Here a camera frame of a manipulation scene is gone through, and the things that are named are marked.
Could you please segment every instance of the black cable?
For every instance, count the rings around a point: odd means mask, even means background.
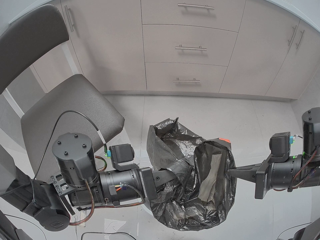
[[[83,240],[83,236],[85,234],[104,234],[104,235],[114,235],[114,234],[126,234],[128,236],[130,236],[131,238],[133,238],[134,240],[137,240],[135,237],[133,237],[132,235],[126,233],[126,232],[113,232],[113,233],[106,233],[106,232],[84,232],[82,235],[81,235],[81,240]]]
[[[99,129],[98,129],[98,127],[95,125],[95,123],[94,123],[90,118],[88,118],[85,114],[82,114],[81,112],[76,111],[76,110],[66,110],[66,111],[62,112],[62,113],[59,115],[56,123],[54,124],[54,127],[53,127],[53,129],[52,129],[52,131],[51,131],[50,138],[49,138],[49,140],[48,140],[48,143],[47,143],[47,145],[46,145],[46,147],[45,147],[45,150],[44,150],[44,152],[43,152],[42,158],[41,158],[41,160],[40,160],[38,169],[37,169],[37,171],[36,171],[33,179],[30,181],[30,183],[34,182],[34,180],[36,179],[36,177],[37,177],[37,175],[38,175],[38,172],[39,172],[39,170],[40,170],[40,166],[41,166],[41,164],[42,164],[43,158],[45,157],[45,153],[46,153],[46,151],[47,151],[47,149],[48,149],[49,143],[50,143],[51,138],[52,138],[52,136],[53,136],[53,134],[54,134],[54,130],[56,129],[56,126],[57,126],[58,121],[60,120],[60,118],[62,117],[63,114],[66,114],[66,113],[68,113],[68,112],[77,113],[77,114],[83,116],[85,119],[87,119],[87,120],[94,126],[94,128],[97,130],[97,132],[99,131]],[[30,183],[27,183],[27,184],[18,186],[18,187],[16,187],[16,188],[14,188],[13,190],[7,191],[7,192],[1,194],[0,197],[3,197],[3,196],[8,195],[8,194],[11,194],[11,193],[13,193],[14,191],[18,190],[19,188],[26,187],[26,186],[30,185]]]
[[[300,225],[298,225],[298,226],[290,227],[290,228],[282,231],[282,232],[278,235],[278,238],[281,236],[281,234],[282,234],[283,232],[286,232],[287,230],[290,230],[290,229],[293,229],[293,228],[296,228],[296,227],[299,227],[299,226],[307,225],[307,224],[310,224],[310,223],[312,223],[312,222],[308,222],[308,223],[305,223],[305,224],[300,224]]]
[[[45,240],[47,240],[46,235],[45,235],[45,233],[43,232],[43,230],[42,230],[39,226],[37,226],[36,224],[34,224],[33,222],[31,222],[31,221],[29,221],[29,220],[27,220],[27,219],[25,219],[25,218],[20,218],[20,217],[13,216],[13,215],[9,215],[9,214],[5,214],[5,213],[4,213],[4,215],[5,215],[5,216],[14,217],[14,218],[18,218],[18,219],[22,219],[22,220],[24,220],[24,221],[26,221],[26,222],[30,222],[31,224],[33,224],[34,226],[36,226],[38,229],[40,229],[40,230],[42,231]]]

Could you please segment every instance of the chair backrest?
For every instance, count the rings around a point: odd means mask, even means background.
[[[51,4],[17,19],[0,36],[0,94],[37,59],[68,40],[62,15]]]

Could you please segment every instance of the drawer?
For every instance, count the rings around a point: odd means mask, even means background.
[[[148,91],[218,93],[226,66],[146,62]],[[174,80],[199,82],[174,82]]]
[[[145,62],[228,66],[237,34],[198,26],[143,25]],[[200,46],[204,50],[182,50]]]
[[[214,7],[178,6],[178,4]],[[141,0],[143,24],[176,24],[239,31],[246,0]]]

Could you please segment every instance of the drawer handle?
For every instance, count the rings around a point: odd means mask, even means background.
[[[207,48],[202,48],[201,46],[199,46],[199,48],[197,48],[197,47],[183,47],[182,45],[179,45],[176,47],[176,50],[206,51]]]
[[[179,80],[177,77],[177,80],[173,80],[174,83],[200,83],[200,80],[196,80],[195,78],[193,80]]]
[[[70,8],[68,8],[68,6],[65,5],[64,9],[66,10],[66,18],[68,20],[70,30],[71,30],[71,32],[73,32],[74,31],[74,29],[73,29],[74,24],[72,24],[72,22],[71,22],[71,18],[70,18],[70,14],[69,14]]]
[[[293,39],[293,37],[294,37],[294,32],[296,31],[297,25],[296,25],[296,26],[293,26],[292,28],[293,28],[293,33],[292,33],[291,38],[288,39],[288,42],[289,42],[288,46],[290,46],[290,44],[291,44],[291,41],[292,41],[292,39]]]
[[[305,30],[303,30],[303,32],[302,32],[302,31],[300,31],[300,32],[301,32],[301,38],[300,38],[299,42],[298,42],[298,43],[296,43],[297,50],[299,49],[299,46],[300,46],[301,40],[302,40],[302,38],[303,38],[304,31],[305,31]]]
[[[184,2],[184,3],[179,3],[178,6],[194,7],[194,8],[203,8],[203,9],[214,10],[214,7],[211,7],[211,6],[208,6],[208,5],[186,4],[185,2]]]

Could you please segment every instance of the chair seat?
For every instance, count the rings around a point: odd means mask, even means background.
[[[34,173],[57,118],[66,110],[85,114],[96,124],[106,142],[119,134],[125,123],[122,115],[82,74],[71,76],[47,93],[21,118],[23,140]],[[51,182],[50,176],[60,172],[52,153],[52,144],[65,133],[86,134],[92,140],[94,151],[103,146],[94,126],[86,118],[71,112],[62,115],[44,156],[38,180]]]

